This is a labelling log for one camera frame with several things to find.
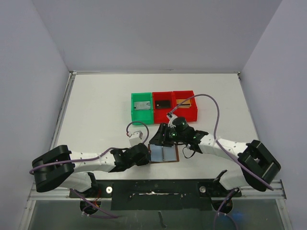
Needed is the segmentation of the brown leather card holder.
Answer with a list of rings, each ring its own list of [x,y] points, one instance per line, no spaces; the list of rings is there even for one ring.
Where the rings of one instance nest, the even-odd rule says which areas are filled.
[[[164,147],[149,144],[148,149],[151,156],[151,163],[179,162],[177,146]]]

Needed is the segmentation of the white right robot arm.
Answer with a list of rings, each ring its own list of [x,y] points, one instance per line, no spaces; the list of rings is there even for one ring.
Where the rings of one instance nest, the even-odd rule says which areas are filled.
[[[183,144],[193,152],[211,154],[237,163],[239,169],[222,170],[216,177],[213,189],[219,196],[243,186],[251,186],[255,190],[265,192],[272,188],[271,182],[281,169],[280,163],[258,140],[244,143],[215,138],[212,134],[195,130],[188,124],[169,127],[168,124],[161,123],[149,143],[163,147]]]

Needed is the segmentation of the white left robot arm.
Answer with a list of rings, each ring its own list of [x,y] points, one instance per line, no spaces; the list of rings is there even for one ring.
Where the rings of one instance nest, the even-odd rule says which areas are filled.
[[[92,197],[98,190],[94,171],[118,173],[150,161],[150,151],[143,143],[130,148],[110,147],[102,153],[75,152],[60,145],[33,160],[29,173],[39,193],[64,187]]]

